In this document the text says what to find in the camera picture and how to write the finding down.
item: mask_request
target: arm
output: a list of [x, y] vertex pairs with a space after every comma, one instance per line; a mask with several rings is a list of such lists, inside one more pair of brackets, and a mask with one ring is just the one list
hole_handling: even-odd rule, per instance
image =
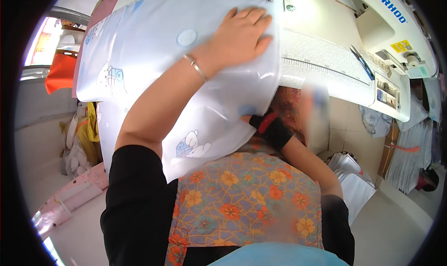
[[[191, 51], [189, 56], [196, 61], [207, 79], [223, 68], [251, 61], [267, 49], [271, 37], [259, 38], [272, 17], [263, 17], [264, 14], [265, 9], [255, 7], [239, 13], [233, 8], [214, 36]], [[125, 145], [142, 145], [161, 158], [161, 141], [204, 82], [186, 59], [177, 61], [143, 92], [129, 110], [115, 150]]]
[[333, 194], [343, 199], [342, 186], [334, 172], [295, 136], [284, 145], [281, 153], [290, 165], [318, 182], [321, 195]]
[[280, 151], [289, 164], [297, 168], [320, 185], [321, 195], [333, 194], [343, 199], [342, 186], [332, 170], [313, 152], [305, 147], [282, 124], [280, 118], [269, 121], [268, 117], [274, 114], [271, 110], [264, 117], [243, 116], [240, 119], [249, 123], [261, 132], [267, 142]]

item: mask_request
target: person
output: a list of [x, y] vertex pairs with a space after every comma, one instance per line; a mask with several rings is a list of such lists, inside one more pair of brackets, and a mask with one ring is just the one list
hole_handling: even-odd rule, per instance
[[269, 147], [248, 143], [169, 184], [163, 174], [161, 142], [189, 99], [221, 69], [264, 53], [272, 38], [261, 35], [271, 20], [257, 7], [230, 10], [210, 40], [173, 64], [129, 110], [101, 215], [110, 265], [235, 264], [262, 253], [281, 256], [273, 264], [353, 265], [338, 179], [271, 109], [241, 118]]

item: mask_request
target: sticker label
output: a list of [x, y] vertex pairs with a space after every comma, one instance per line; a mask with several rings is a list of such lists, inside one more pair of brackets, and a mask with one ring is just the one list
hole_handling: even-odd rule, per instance
[[403, 40], [398, 43], [392, 44], [391, 47], [398, 53], [403, 53], [404, 51], [411, 51], [413, 49], [407, 40]]

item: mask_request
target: cardboard box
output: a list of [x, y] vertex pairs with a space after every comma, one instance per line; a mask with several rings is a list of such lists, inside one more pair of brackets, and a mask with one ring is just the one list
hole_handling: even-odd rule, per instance
[[390, 131], [385, 136], [385, 145], [383, 146], [382, 159], [380, 160], [380, 166], [377, 174], [385, 179], [385, 175], [388, 171], [388, 167], [391, 163], [391, 158], [393, 157], [394, 151], [396, 150], [394, 147], [390, 147], [391, 144], [397, 144], [397, 138], [399, 138], [399, 127], [397, 126], [397, 122], [393, 119], [393, 123], [391, 124]]

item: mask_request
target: cartoon bear print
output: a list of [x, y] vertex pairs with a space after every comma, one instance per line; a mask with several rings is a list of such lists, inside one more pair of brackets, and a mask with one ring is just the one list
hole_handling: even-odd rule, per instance
[[108, 94], [127, 94], [124, 88], [124, 74], [121, 69], [115, 69], [106, 62], [99, 70], [96, 85]]
[[178, 143], [176, 147], [177, 157], [201, 157], [211, 148], [210, 143], [199, 145], [197, 135], [197, 130], [191, 131]]

